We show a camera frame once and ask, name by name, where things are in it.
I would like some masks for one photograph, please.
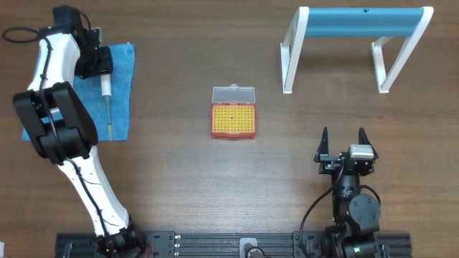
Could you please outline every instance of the wooden surface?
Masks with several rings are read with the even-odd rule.
[[[313,155],[328,126],[331,153],[360,126],[379,153],[362,182],[382,198],[382,230],[408,231],[416,257],[456,257],[459,243],[458,1],[64,1],[102,27],[105,44],[136,46],[127,142],[100,143],[120,202],[142,229],[292,232],[330,186]],[[0,30],[52,24],[62,1],[0,1]],[[374,39],[307,39],[292,95],[279,44],[298,6],[435,8],[387,95],[377,92]],[[401,46],[384,46],[391,65]],[[8,257],[51,257],[57,232],[92,232],[65,175],[21,141],[11,106],[26,90],[37,44],[0,41],[0,241]],[[255,140],[212,140],[212,87],[256,87]],[[306,229],[332,224],[324,199]]]

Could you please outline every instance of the clear plastic lid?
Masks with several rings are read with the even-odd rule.
[[[255,104],[255,88],[239,87],[236,84],[228,87],[214,87],[212,103]]]

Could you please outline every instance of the blue towel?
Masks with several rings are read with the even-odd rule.
[[[131,81],[136,61],[136,51],[132,44],[109,46],[113,58],[113,73],[110,76],[112,85],[112,140],[127,140],[129,133],[129,100],[131,98]],[[100,77],[81,80],[75,77],[73,89],[94,120],[99,140],[110,140],[105,103],[102,98]],[[62,119],[60,113],[53,115],[55,120]],[[22,133],[22,140],[30,140],[27,132]]]

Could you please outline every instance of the white object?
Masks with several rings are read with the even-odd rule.
[[[382,45],[387,43],[392,37],[381,37],[372,43],[374,70],[376,72],[376,79],[378,83],[379,93],[389,93],[392,83],[397,78],[400,70],[405,62],[408,60],[413,49],[416,47],[417,42],[425,31],[425,28],[430,22],[433,15],[433,8],[430,6],[423,7],[424,14],[421,20],[416,25],[415,31],[411,37],[407,37],[402,45],[399,55],[397,56],[394,65],[392,66],[389,74],[386,76],[386,68],[384,67],[384,60],[382,57]]]
[[[0,257],[5,255],[5,243],[0,242]]]
[[[102,86],[102,96],[112,95],[112,85],[110,82],[110,75],[101,75],[100,85]]]
[[[306,35],[308,17],[309,7],[299,7],[288,27],[284,40],[280,43],[280,65],[282,67],[282,90],[284,94],[292,93],[296,67]]]
[[[103,169],[100,166],[98,157],[98,149],[93,146],[90,151],[90,157],[83,159],[77,157],[72,159],[81,168],[81,176],[85,181],[88,191],[93,196],[95,202],[102,211],[102,217],[105,220],[105,227],[110,235],[117,234],[121,229],[127,229],[129,222],[128,211],[120,204],[115,194],[113,193],[110,184],[108,183]],[[91,219],[93,220],[95,234],[97,236],[103,236],[104,232],[100,224],[99,216],[95,210],[95,207],[85,190],[82,187],[80,179],[73,168],[73,165],[64,161],[63,166],[59,166],[59,169],[67,175],[73,186],[80,195],[81,200],[86,206]]]
[[[389,88],[392,86],[392,83],[395,81],[395,78],[429,24],[433,14],[433,8],[427,6],[423,7],[423,9],[424,14],[421,20],[417,24],[412,36],[407,37],[404,41],[402,49],[387,76],[384,68],[384,60],[382,58],[382,45],[388,42],[391,37],[381,37],[376,42],[372,43],[374,69],[376,72],[379,93],[389,92]],[[301,47],[303,46],[303,40],[306,35],[308,16],[309,8],[305,6],[299,7],[288,27],[283,42],[280,44],[282,86],[284,94],[292,93],[293,80],[295,79]]]
[[[47,37],[51,43],[51,57],[47,69],[47,79],[43,88],[52,87],[57,82],[69,82],[73,87],[73,77],[75,76],[75,65],[80,58],[80,48],[70,34],[54,34]],[[48,54],[48,44],[46,40],[40,40],[40,53],[38,63],[35,67],[35,75],[28,90],[39,90],[43,73],[44,63]]]

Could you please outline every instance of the white stand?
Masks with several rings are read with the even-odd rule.
[[[430,18],[432,18],[433,8],[423,7],[424,14],[420,22],[417,24],[415,31],[411,37],[406,38],[400,53],[395,60],[395,63],[389,74],[386,76],[386,70],[384,68],[384,60],[382,57],[382,45],[388,42],[391,37],[381,37],[372,44],[374,68],[376,70],[376,77],[378,83],[379,93],[388,93],[389,88],[392,86],[395,78],[399,74],[403,65],[407,61],[413,49],[416,47],[422,33],[429,24]],[[280,44],[280,59],[282,67],[282,84],[283,93],[291,94],[293,87],[293,80],[295,79],[296,68],[298,66],[298,60],[300,59],[301,47],[303,46],[303,40],[306,35],[306,26],[308,24],[309,8],[299,7],[295,16],[288,27],[287,34],[283,42]]]
[[[402,49],[400,50],[400,53],[397,56],[394,65],[390,69],[387,76],[386,68],[384,67],[384,60],[382,57],[382,45],[387,43],[392,37],[381,37],[376,42],[372,43],[374,71],[376,72],[379,93],[389,93],[389,89],[392,86],[392,83],[395,81],[395,78],[397,78],[397,75],[399,74],[405,62],[408,60],[408,57],[421,38],[422,33],[424,33],[425,28],[429,24],[430,18],[432,18],[433,14],[433,8],[423,7],[423,9],[424,14],[422,15],[419,23],[416,25],[413,35],[411,35],[411,37],[407,37],[404,40]]]
[[[102,217],[105,220],[105,227],[110,235],[117,234],[121,229],[128,228],[129,214],[128,211],[120,204],[115,194],[113,193],[110,184],[108,183],[103,169],[100,166],[98,149],[93,146],[90,151],[90,157],[83,159],[82,157],[72,159],[80,167],[82,178],[85,180],[88,191],[93,196],[94,201],[102,211]],[[59,169],[67,175],[73,186],[80,195],[81,200],[86,206],[91,219],[93,220],[95,234],[97,236],[103,236],[104,232],[99,222],[99,216],[95,210],[95,207],[85,190],[82,187],[80,179],[75,172],[72,164],[68,161],[64,161],[63,166],[59,166]]]

